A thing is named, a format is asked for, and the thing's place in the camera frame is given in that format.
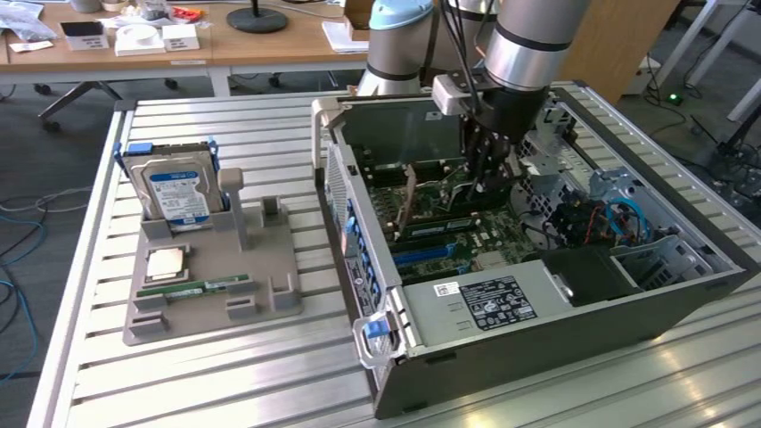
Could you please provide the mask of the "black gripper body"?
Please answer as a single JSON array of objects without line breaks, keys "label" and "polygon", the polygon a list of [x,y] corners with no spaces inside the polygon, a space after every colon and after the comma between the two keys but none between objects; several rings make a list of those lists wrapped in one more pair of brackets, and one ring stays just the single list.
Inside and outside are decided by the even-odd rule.
[{"label": "black gripper body", "polygon": [[476,121],[489,131],[506,136],[510,142],[521,142],[534,126],[548,92],[548,86],[534,91],[508,87],[484,91]]}]

